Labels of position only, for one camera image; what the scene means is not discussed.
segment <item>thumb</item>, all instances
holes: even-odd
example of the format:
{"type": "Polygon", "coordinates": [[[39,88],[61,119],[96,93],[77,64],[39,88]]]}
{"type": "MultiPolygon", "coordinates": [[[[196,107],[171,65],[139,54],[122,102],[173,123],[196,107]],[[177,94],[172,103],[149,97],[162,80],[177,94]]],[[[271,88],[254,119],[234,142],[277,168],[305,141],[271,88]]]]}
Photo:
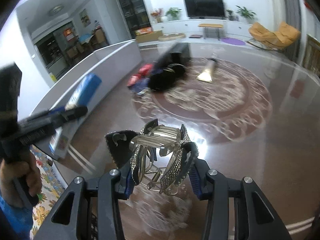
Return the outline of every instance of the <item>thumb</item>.
{"type": "Polygon", "coordinates": [[[27,162],[15,162],[7,164],[3,160],[0,166],[0,179],[2,182],[12,181],[14,178],[22,177],[30,171],[27,162]]]}

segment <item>gray curtain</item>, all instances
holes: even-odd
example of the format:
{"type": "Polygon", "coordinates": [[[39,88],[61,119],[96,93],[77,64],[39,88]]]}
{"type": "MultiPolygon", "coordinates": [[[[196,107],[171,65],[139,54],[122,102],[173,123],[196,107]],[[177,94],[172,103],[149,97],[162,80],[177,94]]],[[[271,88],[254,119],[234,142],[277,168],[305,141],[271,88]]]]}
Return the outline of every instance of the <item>gray curtain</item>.
{"type": "MultiPolygon", "coordinates": [[[[287,24],[301,31],[301,10],[299,0],[285,0],[287,24]]],[[[284,54],[297,62],[300,49],[300,38],[284,50],[284,54]]]]}

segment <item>green plant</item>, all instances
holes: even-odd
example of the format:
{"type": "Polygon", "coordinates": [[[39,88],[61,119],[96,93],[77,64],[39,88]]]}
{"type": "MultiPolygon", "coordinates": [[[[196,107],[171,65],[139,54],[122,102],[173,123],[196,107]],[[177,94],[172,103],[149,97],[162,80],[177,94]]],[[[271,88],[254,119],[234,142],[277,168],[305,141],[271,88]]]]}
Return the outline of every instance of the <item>green plant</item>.
{"type": "Polygon", "coordinates": [[[241,6],[237,6],[237,7],[238,7],[237,13],[240,14],[242,17],[246,19],[254,19],[254,16],[256,15],[255,12],[248,10],[246,7],[241,7],[241,6]]]}
{"type": "Polygon", "coordinates": [[[166,16],[171,15],[172,18],[177,18],[181,9],[178,7],[170,7],[169,10],[165,13],[166,16]]]}
{"type": "Polygon", "coordinates": [[[228,9],[228,10],[226,10],[226,11],[227,11],[227,13],[228,13],[230,16],[232,16],[233,10],[228,9]]]}

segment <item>blue sleeve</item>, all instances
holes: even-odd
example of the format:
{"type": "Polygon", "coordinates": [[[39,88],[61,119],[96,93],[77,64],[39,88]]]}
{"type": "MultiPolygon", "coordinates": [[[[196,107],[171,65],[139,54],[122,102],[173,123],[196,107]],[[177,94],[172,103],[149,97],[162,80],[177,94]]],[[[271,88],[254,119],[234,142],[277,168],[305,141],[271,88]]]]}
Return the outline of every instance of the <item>blue sleeve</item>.
{"type": "Polygon", "coordinates": [[[8,205],[0,195],[0,207],[13,230],[20,236],[21,240],[30,239],[32,229],[32,210],[26,208],[15,208],[8,205]]]}

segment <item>circular floral pattern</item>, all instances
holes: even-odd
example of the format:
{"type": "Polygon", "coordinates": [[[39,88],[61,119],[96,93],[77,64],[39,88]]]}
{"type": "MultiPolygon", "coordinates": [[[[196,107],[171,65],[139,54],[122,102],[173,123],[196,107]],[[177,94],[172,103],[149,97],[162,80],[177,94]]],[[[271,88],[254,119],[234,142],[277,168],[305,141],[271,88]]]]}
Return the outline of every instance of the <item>circular floral pattern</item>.
{"type": "Polygon", "coordinates": [[[271,96],[252,72],[235,63],[219,60],[212,83],[196,77],[207,59],[193,58],[188,78],[165,93],[147,91],[132,99],[146,121],[158,118],[165,125],[197,126],[214,143],[240,141],[265,125],[272,112],[271,96]]]}

